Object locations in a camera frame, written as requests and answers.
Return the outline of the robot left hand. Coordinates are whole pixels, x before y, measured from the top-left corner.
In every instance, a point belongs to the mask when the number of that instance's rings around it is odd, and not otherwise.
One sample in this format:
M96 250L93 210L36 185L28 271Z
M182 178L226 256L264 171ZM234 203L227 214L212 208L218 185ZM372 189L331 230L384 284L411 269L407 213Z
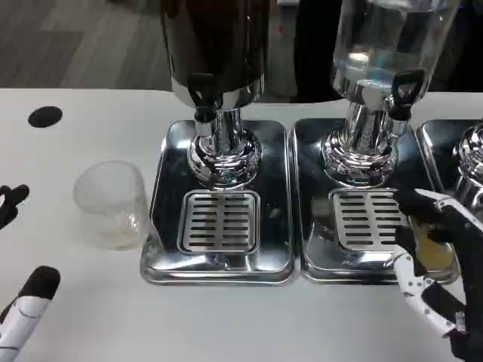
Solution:
M29 187L1 187L1 227L18 215L18 205L29 196ZM37 267L18 294L1 312L1 360L14 361L54 298L61 280L57 269Z

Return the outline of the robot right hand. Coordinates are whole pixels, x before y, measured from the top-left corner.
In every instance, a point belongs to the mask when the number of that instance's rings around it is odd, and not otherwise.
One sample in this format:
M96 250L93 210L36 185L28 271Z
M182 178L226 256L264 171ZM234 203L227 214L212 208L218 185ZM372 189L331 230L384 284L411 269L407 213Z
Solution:
M451 244L463 282L465 302L429 276L417 257L412 228L395 230L393 268L407 304L451 343L462 361L482 359L482 223L457 199L425 189L400 189L394 200L405 216L428 224L430 240Z

